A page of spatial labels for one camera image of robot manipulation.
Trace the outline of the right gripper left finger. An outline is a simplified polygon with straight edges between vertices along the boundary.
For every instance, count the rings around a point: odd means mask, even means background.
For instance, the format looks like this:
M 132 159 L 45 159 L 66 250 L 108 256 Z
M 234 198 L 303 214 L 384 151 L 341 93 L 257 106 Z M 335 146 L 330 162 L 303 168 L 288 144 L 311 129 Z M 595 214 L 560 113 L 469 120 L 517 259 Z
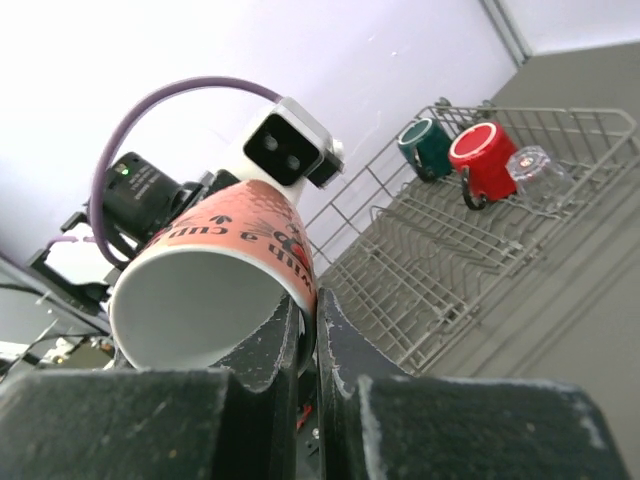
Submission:
M 292 479 L 299 311 L 205 370 L 52 369 L 1 386 L 5 479 Z

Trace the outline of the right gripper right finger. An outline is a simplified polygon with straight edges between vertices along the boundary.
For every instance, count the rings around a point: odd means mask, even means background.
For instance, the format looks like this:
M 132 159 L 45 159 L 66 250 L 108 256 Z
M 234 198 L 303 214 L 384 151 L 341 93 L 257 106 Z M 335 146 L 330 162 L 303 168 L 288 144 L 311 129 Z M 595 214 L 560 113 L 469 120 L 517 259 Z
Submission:
M 321 472 L 326 479 L 625 479 L 605 418 L 547 379 L 413 377 L 317 304 Z

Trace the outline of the small pink mug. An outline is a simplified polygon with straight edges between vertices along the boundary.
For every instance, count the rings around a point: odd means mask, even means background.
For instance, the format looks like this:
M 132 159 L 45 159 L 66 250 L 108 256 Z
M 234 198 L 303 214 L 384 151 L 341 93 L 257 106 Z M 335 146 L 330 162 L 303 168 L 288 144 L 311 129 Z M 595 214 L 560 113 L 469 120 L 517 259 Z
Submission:
M 245 180 L 202 200 L 158 233 L 118 278 L 109 306 L 117 346 L 135 368 L 208 367 L 290 296 L 315 342 L 317 286 L 295 206 Z

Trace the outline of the dark green mug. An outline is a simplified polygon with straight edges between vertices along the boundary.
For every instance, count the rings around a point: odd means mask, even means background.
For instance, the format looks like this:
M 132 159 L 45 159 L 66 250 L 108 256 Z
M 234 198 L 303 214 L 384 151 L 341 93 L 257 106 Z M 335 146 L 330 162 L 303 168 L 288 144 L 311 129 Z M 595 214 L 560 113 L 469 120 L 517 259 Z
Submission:
M 433 118 L 419 118 L 410 123 L 397 137 L 396 145 L 424 182 L 432 182 L 452 172 L 448 158 L 451 138 Z

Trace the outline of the red mug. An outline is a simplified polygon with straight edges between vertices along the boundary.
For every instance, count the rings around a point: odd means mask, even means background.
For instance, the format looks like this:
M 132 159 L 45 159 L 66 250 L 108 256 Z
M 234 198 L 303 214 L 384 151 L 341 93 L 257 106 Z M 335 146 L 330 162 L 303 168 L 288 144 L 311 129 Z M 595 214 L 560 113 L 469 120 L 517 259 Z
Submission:
M 504 128 L 491 121 L 471 126 L 453 140 L 448 158 L 460 176 L 462 196 L 470 210 L 482 210 L 516 193 L 506 165 L 517 150 Z

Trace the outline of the clear plastic cup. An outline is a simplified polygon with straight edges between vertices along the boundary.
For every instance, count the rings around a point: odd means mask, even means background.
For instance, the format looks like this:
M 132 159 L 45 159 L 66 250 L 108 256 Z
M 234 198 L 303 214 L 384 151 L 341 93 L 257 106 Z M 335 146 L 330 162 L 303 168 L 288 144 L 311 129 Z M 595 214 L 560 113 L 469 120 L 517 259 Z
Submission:
M 520 199 L 532 210 L 554 213 L 575 184 L 573 177 L 541 146 L 515 152 L 506 164 Z

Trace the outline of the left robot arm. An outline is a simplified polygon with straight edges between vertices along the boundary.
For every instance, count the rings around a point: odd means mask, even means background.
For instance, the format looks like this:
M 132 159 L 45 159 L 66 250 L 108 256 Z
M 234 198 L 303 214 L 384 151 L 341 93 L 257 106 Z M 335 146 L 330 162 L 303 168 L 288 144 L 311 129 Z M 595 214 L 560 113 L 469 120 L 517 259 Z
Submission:
M 178 183 L 140 155 L 129 152 L 118 159 L 103 180 L 103 230 L 108 243 L 130 262 L 179 215 L 199 201 L 239 182 L 222 169 L 196 182 Z M 28 261 L 35 277 L 71 307 L 89 315 L 102 311 L 109 299 L 110 284 L 102 281 L 68 280 L 46 263 L 57 243 L 79 239 L 73 228 L 89 224 L 89 209 L 73 213 L 60 226 L 61 235 L 48 242 Z

